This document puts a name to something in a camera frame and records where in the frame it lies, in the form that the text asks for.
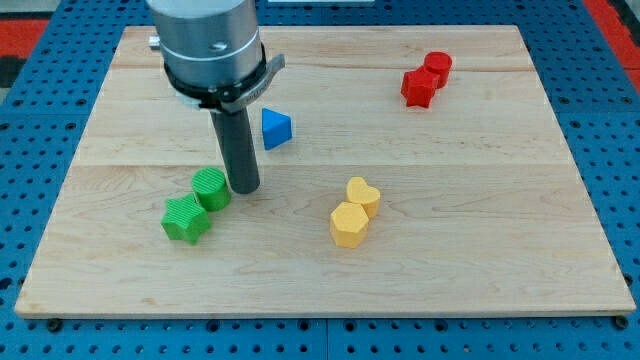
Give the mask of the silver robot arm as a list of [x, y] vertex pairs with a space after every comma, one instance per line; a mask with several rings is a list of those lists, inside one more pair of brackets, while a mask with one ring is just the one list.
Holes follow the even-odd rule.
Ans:
[[148, 0], [171, 85], [201, 108], [235, 113], [285, 67], [269, 60], [253, 0]]

